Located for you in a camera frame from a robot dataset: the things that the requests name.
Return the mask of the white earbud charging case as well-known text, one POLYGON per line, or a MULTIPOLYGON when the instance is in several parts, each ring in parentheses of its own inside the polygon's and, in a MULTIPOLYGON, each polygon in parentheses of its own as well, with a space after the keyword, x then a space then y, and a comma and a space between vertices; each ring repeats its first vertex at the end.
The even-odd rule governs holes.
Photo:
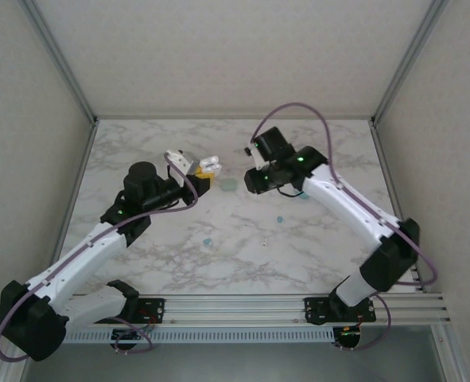
POLYGON ((201 173, 219 174, 222 169, 218 156, 211 156, 201 159, 199 167, 201 173))

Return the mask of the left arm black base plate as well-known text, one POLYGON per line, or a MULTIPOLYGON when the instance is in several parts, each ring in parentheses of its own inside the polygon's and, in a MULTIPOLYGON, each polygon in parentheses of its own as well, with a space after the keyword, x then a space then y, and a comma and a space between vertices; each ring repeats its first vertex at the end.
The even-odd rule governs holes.
POLYGON ((97 299, 87 308, 97 318, 96 324, 116 323, 121 318, 132 324, 160 324, 165 312, 163 298, 127 298, 121 300, 97 299))

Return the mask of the aluminium mounting rail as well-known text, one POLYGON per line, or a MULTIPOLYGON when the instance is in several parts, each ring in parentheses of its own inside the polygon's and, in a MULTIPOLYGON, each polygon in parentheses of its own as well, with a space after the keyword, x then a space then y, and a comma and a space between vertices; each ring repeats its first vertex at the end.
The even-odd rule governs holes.
MULTIPOLYGON (((304 299, 327 297, 323 294, 259 295, 143 295, 163 298, 163 326, 298 326, 314 325, 305 320, 304 299)), ((436 325, 448 323, 449 313, 441 294, 383 294, 370 298, 375 308, 375 322, 366 325, 436 325)), ((344 326, 349 323, 326 323, 344 326)))

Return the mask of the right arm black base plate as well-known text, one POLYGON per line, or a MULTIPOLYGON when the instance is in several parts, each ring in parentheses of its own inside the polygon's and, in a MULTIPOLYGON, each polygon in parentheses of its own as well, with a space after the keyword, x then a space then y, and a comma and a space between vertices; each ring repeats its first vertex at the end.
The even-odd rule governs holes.
POLYGON ((328 297, 305 298, 304 304, 305 320, 314 325, 376 321, 375 308, 369 298, 356 306, 348 306, 332 294, 328 297))

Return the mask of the aluminium table edge rail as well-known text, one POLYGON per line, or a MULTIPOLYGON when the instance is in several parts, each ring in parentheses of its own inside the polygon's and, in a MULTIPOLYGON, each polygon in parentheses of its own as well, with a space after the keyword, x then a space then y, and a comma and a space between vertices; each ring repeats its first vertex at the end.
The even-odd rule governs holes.
POLYGON ((375 123, 370 120, 369 128, 371 132, 371 137, 375 145, 375 150, 378 156, 379 164, 383 172, 383 178, 386 184, 386 189, 390 198, 391 208, 396 217, 400 220, 405 220, 406 215, 403 212, 400 200, 398 199, 397 189, 395 187, 394 179, 392 177, 390 167, 386 158, 385 151, 383 149, 383 144, 379 136, 379 132, 375 123))
POLYGON ((80 192, 80 186, 82 183, 82 180, 84 178, 84 173, 87 168, 87 163, 88 160, 91 156, 91 151, 92 147, 95 142, 95 137, 97 135, 97 131, 99 129, 99 120, 96 119, 93 124, 91 125, 91 128, 89 130, 89 134, 87 137, 87 142, 84 147, 84 150, 80 156, 80 162, 79 162, 79 167, 76 171, 76 175, 74 177, 74 182, 72 184, 72 190, 70 192, 68 202, 66 205, 66 209, 64 210, 64 215, 63 218, 60 222, 59 229, 56 234, 55 242, 54 245, 52 246, 52 250, 49 256, 49 260, 45 262, 45 270, 44 273, 47 272, 47 269, 51 267, 56 261, 60 259, 60 254, 62 252, 62 249, 64 247, 64 241, 66 239, 67 233, 68 233, 68 228, 70 225, 70 222, 72 220, 72 214, 76 205, 77 197, 80 192))

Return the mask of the aluminium frame post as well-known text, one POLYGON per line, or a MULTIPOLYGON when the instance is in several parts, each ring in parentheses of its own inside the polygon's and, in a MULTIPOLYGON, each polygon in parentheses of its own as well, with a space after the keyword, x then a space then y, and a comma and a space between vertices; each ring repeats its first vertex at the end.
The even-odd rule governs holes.
POLYGON ((48 22, 45 20, 36 0, 17 0, 21 8, 25 11, 37 36, 41 39, 43 46, 48 52, 52 62, 55 64, 64 83, 72 93, 73 98, 78 103, 81 111, 91 124, 96 124, 97 117, 92 110, 90 103, 80 87, 78 80, 72 72, 63 52, 61 51, 56 38, 52 34, 48 22))
POLYGON ((412 67, 418 59, 421 51, 424 49, 430 34, 433 32, 441 15, 445 11, 450 0, 431 0, 430 4, 421 19, 410 43, 407 45, 398 66, 386 86, 378 105, 371 116, 371 123, 376 128, 383 120, 385 114, 389 111, 391 104, 404 84, 407 76, 410 74, 412 67))

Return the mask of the aluminium table rear rail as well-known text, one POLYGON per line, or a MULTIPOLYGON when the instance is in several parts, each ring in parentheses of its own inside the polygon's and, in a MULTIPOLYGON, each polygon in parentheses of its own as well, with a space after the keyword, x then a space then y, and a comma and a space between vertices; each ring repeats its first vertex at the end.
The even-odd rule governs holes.
MULTIPOLYGON (((146 114, 146 115, 97 115, 98 120, 193 120, 193 119, 204 119, 204 120, 261 120, 265 117, 262 113, 217 113, 217 114, 146 114)), ((277 120, 309 120, 316 119, 317 117, 312 112, 278 112, 271 117, 271 119, 277 120)), ((370 120, 370 115, 325 115, 327 120, 370 120)))

